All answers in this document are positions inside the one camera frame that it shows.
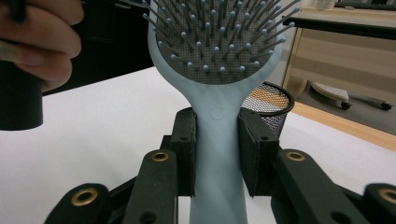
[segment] hairbrush bristle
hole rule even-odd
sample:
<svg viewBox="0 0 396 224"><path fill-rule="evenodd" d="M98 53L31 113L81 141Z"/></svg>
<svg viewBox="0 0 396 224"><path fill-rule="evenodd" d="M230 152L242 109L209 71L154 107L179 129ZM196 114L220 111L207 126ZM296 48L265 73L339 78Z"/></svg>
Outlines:
<svg viewBox="0 0 396 224"><path fill-rule="evenodd" d="M276 27L299 10L280 19L299 0L283 8L280 0L152 1L151 7L142 4L155 17L144 18L153 26L161 55L183 77L205 84L234 83L257 72L293 24Z"/></svg>

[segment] brass insert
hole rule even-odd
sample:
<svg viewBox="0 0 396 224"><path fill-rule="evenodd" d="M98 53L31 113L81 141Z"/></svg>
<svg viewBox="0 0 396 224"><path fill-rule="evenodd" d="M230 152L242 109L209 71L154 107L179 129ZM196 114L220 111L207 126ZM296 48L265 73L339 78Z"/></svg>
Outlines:
<svg viewBox="0 0 396 224"><path fill-rule="evenodd" d="M98 191L94 188L81 189L72 198L74 206L84 206L93 202L98 196Z"/></svg>
<svg viewBox="0 0 396 224"><path fill-rule="evenodd" d="M380 189L379 195L390 203L396 204L396 190L394 189Z"/></svg>
<svg viewBox="0 0 396 224"><path fill-rule="evenodd" d="M165 152L157 152L154 155L152 155L152 159L154 161L166 161L166 160L168 160L168 158L169 158L169 155L168 155L168 153L165 153Z"/></svg>
<svg viewBox="0 0 396 224"><path fill-rule="evenodd" d="M289 160L292 161L303 161L305 160L305 156L299 152L288 152L288 154L286 154L286 156L289 158Z"/></svg>

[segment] table surface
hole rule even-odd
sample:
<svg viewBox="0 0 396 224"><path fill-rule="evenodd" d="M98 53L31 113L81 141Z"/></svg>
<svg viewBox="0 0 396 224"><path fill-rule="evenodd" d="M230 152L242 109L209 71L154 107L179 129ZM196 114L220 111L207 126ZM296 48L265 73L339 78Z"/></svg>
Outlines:
<svg viewBox="0 0 396 224"><path fill-rule="evenodd" d="M155 67L43 101L41 127L0 132L0 223L43 223L70 189L84 183L114 189L135 177L144 155L172 132L176 112L190 106ZM294 111L280 137L283 148L307 152L336 184L358 193L368 183L396 185L394 151ZM269 202L247 197L249 223L275 223ZM179 198L179 209L179 223L188 223L189 198Z"/></svg>

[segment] mesh pen holder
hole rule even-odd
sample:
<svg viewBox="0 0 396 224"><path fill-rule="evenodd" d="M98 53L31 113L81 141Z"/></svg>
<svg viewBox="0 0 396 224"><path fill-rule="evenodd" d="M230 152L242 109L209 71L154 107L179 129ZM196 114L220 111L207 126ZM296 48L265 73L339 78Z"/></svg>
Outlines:
<svg viewBox="0 0 396 224"><path fill-rule="evenodd" d="M263 82L245 99L242 107L258 113L262 120L279 137L286 116L294 107L294 99L286 90L269 82Z"/></svg>

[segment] human hand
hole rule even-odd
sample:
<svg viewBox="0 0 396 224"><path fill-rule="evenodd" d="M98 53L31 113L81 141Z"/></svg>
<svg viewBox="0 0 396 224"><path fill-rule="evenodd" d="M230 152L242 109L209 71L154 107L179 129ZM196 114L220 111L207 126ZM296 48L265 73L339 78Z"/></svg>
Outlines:
<svg viewBox="0 0 396 224"><path fill-rule="evenodd" d="M62 86L72 73L71 58L81 51L79 36L70 27L83 18L80 0L26 0L26 22L18 24L0 0L0 60L43 80L42 91Z"/></svg>

